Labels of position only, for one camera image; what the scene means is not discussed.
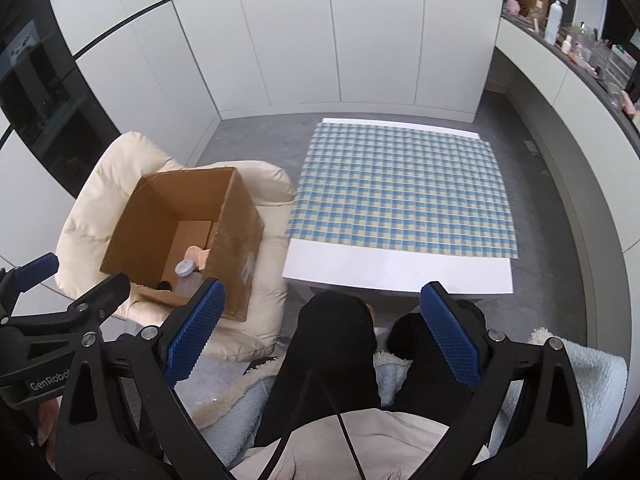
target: black cable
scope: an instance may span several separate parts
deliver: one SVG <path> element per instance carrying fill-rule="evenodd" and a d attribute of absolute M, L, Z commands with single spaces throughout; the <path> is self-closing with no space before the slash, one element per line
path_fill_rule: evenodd
<path fill-rule="evenodd" d="M 362 466 L 360 465 L 360 461 L 358 460 L 358 457 L 356 455 L 356 452 L 353 449 L 353 444 L 351 443 L 351 440 L 349 439 L 349 435 L 347 434 L 347 429 L 344 425 L 344 421 L 342 420 L 342 416 L 340 415 L 340 411 L 336 408 L 334 404 L 334 400 L 331 398 L 331 395 L 329 394 L 329 390 L 325 386 L 324 382 L 322 382 L 322 379 L 320 378 L 320 376 L 316 374 L 316 372 L 313 369 L 310 369 L 306 372 L 305 381 L 302 383 L 302 387 L 300 388 L 300 394 L 298 396 L 298 400 L 296 401 L 296 407 L 294 408 L 293 413 L 291 414 L 291 418 L 289 419 L 289 424 L 287 425 L 287 429 L 282 434 L 282 437 L 280 438 L 280 442 L 278 443 L 275 451 L 273 452 L 273 455 L 271 455 L 271 458 L 269 459 L 269 461 L 267 462 L 267 465 L 264 467 L 264 469 L 260 473 L 260 476 L 258 476 L 257 480 L 268 480 L 269 476 L 273 472 L 273 469 L 276 467 L 276 464 L 278 463 L 278 460 L 282 456 L 282 453 L 284 452 L 287 442 L 289 441 L 289 437 L 291 436 L 291 433 L 293 433 L 293 431 L 297 427 L 298 419 L 300 418 L 300 414 L 302 413 L 302 407 L 304 406 L 304 403 L 305 403 L 305 397 L 309 388 L 309 383 L 311 382 L 311 379 L 314 376 L 316 377 L 316 380 L 318 380 L 318 383 L 320 384 L 322 390 L 324 391 L 326 398 L 329 400 L 329 404 L 331 404 L 332 410 L 334 410 L 335 415 L 338 417 L 338 421 L 340 422 L 340 428 L 342 429 L 342 434 L 344 435 L 344 438 L 347 441 L 347 446 L 349 446 L 349 451 L 351 452 L 353 461 L 355 462 L 356 467 L 358 468 L 358 474 L 360 475 L 360 479 L 367 480 L 366 476 L 364 475 Z"/>

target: cream puffy chair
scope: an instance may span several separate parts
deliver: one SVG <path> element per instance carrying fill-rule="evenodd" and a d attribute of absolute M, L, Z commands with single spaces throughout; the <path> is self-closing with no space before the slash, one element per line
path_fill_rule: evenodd
<path fill-rule="evenodd" d="M 205 168 L 224 166 L 238 168 L 264 221 L 264 233 L 246 321 L 221 319 L 204 352 L 229 361 L 252 361 L 270 355 L 280 334 L 287 293 L 282 279 L 288 245 L 285 230 L 295 192 L 285 171 L 266 162 L 218 162 Z M 78 195 L 58 240 L 56 283 L 65 294 L 76 299 L 107 277 L 100 272 L 100 264 L 140 176 L 183 168 L 139 133 L 124 134 L 107 148 Z M 171 307 L 132 292 L 116 314 L 143 326 L 158 326 L 170 312 Z"/>

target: cardboard box on shelf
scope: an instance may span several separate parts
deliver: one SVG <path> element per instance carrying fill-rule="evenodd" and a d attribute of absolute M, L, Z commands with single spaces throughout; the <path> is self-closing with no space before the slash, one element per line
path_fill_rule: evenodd
<path fill-rule="evenodd" d="M 144 175 L 116 225 L 100 270 L 124 272 L 142 296 L 179 306 L 175 265 L 188 247 L 209 250 L 202 274 L 226 289 L 223 317 L 246 320 L 264 224 L 236 168 L 179 170 Z"/>
<path fill-rule="evenodd" d="M 536 1 L 538 0 L 516 0 L 520 4 L 520 14 L 523 16 L 528 16 L 529 11 L 536 6 Z M 541 23 L 538 25 L 540 27 L 544 27 L 546 24 L 546 16 L 549 14 L 549 0 L 540 0 L 542 2 L 542 11 L 545 17 L 541 20 Z"/>

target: countertop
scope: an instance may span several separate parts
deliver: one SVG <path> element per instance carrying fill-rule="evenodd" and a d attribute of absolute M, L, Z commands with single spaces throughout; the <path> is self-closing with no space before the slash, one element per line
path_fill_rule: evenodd
<path fill-rule="evenodd" d="M 616 120 L 620 129 L 625 133 L 626 138 L 631 143 L 633 149 L 636 154 L 640 158 L 640 134 L 636 130 L 635 126 L 631 123 L 631 120 L 623 114 L 621 111 L 616 110 L 610 103 L 609 97 L 607 95 L 606 90 L 600 86 L 600 84 L 591 77 L 584 69 L 572 63 L 565 54 L 562 53 L 560 47 L 557 45 L 549 45 L 545 40 L 542 34 L 536 34 L 535 31 L 530 30 L 525 24 L 523 24 L 520 20 L 516 18 L 512 18 L 511 16 L 502 15 L 502 18 L 509 23 L 513 23 L 520 30 L 524 31 L 534 40 L 536 40 L 539 44 L 543 45 L 547 50 L 555 54 L 555 56 L 560 59 L 565 65 L 571 69 L 575 75 L 577 75 L 581 81 L 590 88 L 590 90 L 598 97 L 602 105 L 609 111 L 611 116 Z"/>

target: bottle cap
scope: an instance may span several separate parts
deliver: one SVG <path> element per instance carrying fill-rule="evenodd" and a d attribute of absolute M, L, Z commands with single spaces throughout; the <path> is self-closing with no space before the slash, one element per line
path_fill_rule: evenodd
<path fill-rule="evenodd" d="M 191 274 L 196 268 L 196 263 L 193 260 L 183 260 L 175 266 L 175 273 L 184 278 Z"/>

